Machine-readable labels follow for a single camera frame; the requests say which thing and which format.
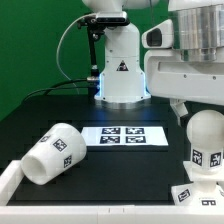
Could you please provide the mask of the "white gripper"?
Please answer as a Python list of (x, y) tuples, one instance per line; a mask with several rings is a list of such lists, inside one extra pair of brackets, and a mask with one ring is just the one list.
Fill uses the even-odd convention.
[(184, 62), (171, 49), (146, 52), (144, 70), (152, 96), (170, 98), (178, 125), (188, 114), (186, 101), (224, 105), (224, 49), (213, 62)]

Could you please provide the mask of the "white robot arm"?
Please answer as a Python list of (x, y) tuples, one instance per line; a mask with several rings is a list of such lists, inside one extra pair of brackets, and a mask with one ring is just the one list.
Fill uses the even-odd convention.
[(159, 0), (82, 0), (105, 30), (95, 102), (130, 109), (163, 97), (177, 117), (186, 101), (224, 105), (224, 0), (169, 0), (169, 18), (140, 33), (128, 9)]

